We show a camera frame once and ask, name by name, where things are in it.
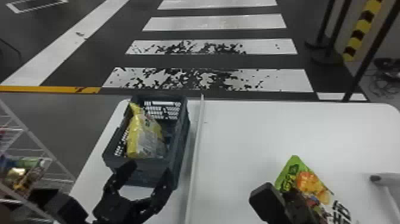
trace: yellow snack bag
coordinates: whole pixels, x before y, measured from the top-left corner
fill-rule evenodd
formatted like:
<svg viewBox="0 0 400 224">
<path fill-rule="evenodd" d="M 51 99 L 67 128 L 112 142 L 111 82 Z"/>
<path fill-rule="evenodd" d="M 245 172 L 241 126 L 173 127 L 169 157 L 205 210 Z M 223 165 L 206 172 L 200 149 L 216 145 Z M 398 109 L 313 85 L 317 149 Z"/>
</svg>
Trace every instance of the yellow snack bag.
<svg viewBox="0 0 400 224">
<path fill-rule="evenodd" d="M 161 126 L 134 103 L 129 104 L 132 118 L 128 126 L 127 156 L 130 158 L 155 158 L 165 155 Z"/>
</svg>

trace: stanchion base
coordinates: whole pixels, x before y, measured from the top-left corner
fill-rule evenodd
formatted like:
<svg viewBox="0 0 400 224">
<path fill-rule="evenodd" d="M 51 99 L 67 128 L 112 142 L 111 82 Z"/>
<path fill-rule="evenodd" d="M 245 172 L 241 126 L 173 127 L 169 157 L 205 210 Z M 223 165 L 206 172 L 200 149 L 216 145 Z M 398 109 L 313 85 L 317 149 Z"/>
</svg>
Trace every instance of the stanchion base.
<svg viewBox="0 0 400 224">
<path fill-rule="evenodd" d="M 329 44 L 329 38 L 324 36 L 321 43 L 318 43 L 315 36 L 306 38 L 304 41 L 304 45 L 309 49 L 323 49 L 326 48 Z"/>
<path fill-rule="evenodd" d="M 311 53 L 311 59 L 320 66 L 339 66 L 343 64 L 343 57 L 336 51 L 333 51 L 327 57 L 325 56 L 325 50 L 316 50 Z"/>
</svg>

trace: white stripe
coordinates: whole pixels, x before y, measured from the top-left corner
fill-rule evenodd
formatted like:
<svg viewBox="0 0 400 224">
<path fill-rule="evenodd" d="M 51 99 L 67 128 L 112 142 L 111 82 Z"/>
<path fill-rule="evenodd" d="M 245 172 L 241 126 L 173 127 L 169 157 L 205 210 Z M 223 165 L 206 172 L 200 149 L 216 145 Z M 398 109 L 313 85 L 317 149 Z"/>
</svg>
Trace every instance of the white stripe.
<svg viewBox="0 0 400 224">
<path fill-rule="evenodd" d="M 197 9 L 197 8 L 245 8 L 267 7 L 276 5 L 275 0 L 165 0 L 158 7 L 159 10 Z"/>
<path fill-rule="evenodd" d="M 144 31 L 286 28 L 281 14 L 153 17 Z"/>
<path fill-rule="evenodd" d="M 106 0 L 38 55 L 20 67 L 1 85 L 39 86 L 128 1 Z"/>
<path fill-rule="evenodd" d="M 345 96 L 344 93 L 335 92 L 317 92 L 318 98 L 320 100 L 342 100 Z M 366 101 L 364 94 L 353 94 L 350 98 L 351 101 Z"/>
<path fill-rule="evenodd" d="M 103 87 L 210 89 L 215 88 L 215 85 L 227 85 L 227 90 L 234 91 L 313 92 L 303 69 L 176 70 L 166 72 L 165 69 L 115 68 Z"/>
<path fill-rule="evenodd" d="M 291 39 L 134 41 L 126 54 L 297 54 Z"/>
<path fill-rule="evenodd" d="M 7 3 L 7 4 L 5 4 L 8 8 L 10 8 L 13 12 L 15 12 L 15 13 L 26 13 L 26 12 L 30 12 L 30 11 L 34 11 L 34 10 L 39 10 L 39 9 L 42 9 L 42 8 L 48 8 L 48 7 L 51 7 L 51 6 L 55 6 L 55 5 L 59 5 L 59 4 L 64 4 L 64 3 L 68 3 L 68 0 L 54 0 L 55 2 L 54 3 L 49 3 L 49 4 L 46 4 L 46 5 L 40 5 L 40 6 L 37 6 L 37 7 L 33 7 L 33 8 L 28 8 L 28 9 L 26 9 L 26 10 L 19 10 L 16 6 L 15 6 L 15 4 L 20 4 L 20 3 L 24 3 L 24 2 L 30 2 L 30 1 L 38 1 L 38 0 L 22 0 L 22 1 L 15 1 L 15 2 L 10 2 L 10 3 Z"/>
</svg>

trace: metal shelf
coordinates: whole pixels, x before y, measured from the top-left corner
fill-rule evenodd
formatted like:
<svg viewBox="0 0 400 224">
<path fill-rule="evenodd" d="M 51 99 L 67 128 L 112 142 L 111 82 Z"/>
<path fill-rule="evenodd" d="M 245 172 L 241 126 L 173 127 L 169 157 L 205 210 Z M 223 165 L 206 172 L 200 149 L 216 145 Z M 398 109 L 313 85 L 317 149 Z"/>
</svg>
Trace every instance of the metal shelf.
<svg viewBox="0 0 400 224">
<path fill-rule="evenodd" d="M 34 157 L 51 161 L 41 179 L 31 189 L 58 189 L 69 194 L 76 178 L 60 163 L 46 146 L 21 122 L 21 120 L 0 100 L 0 155 L 6 157 Z M 22 205 L 11 212 L 15 221 L 30 220 L 52 222 L 54 219 L 28 200 L 29 195 L 17 193 L 0 180 L 0 203 Z"/>
</svg>

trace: product on shelf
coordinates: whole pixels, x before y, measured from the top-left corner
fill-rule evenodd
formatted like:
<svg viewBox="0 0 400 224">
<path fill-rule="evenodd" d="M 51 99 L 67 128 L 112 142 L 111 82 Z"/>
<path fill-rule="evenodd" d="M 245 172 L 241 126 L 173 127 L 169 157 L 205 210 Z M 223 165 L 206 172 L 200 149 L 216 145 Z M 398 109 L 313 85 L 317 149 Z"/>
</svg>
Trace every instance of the product on shelf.
<svg viewBox="0 0 400 224">
<path fill-rule="evenodd" d="M 144 109 L 130 103 L 133 117 L 128 126 L 127 156 L 130 158 L 157 158 L 165 156 L 166 147 L 161 126 Z"/>
<path fill-rule="evenodd" d="M 275 181 L 275 188 L 281 193 L 292 188 L 300 191 L 307 205 L 318 213 L 321 224 L 352 223 L 350 211 L 297 155 L 286 163 Z"/>
<path fill-rule="evenodd" d="M 35 182 L 39 181 L 51 160 L 37 157 L 0 156 L 0 178 L 4 185 L 27 197 Z"/>
</svg>

